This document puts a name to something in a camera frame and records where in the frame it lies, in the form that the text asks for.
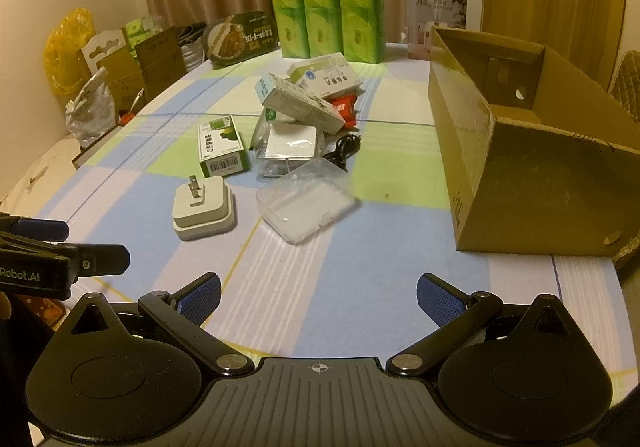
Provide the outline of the person's left hand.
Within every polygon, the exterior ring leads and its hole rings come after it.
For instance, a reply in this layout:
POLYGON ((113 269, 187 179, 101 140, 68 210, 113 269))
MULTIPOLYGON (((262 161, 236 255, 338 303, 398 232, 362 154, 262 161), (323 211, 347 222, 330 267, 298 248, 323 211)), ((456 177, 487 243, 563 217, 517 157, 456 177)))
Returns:
POLYGON ((12 315, 12 306, 6 293, 0 293, 0 319, 8 320, 12 315))

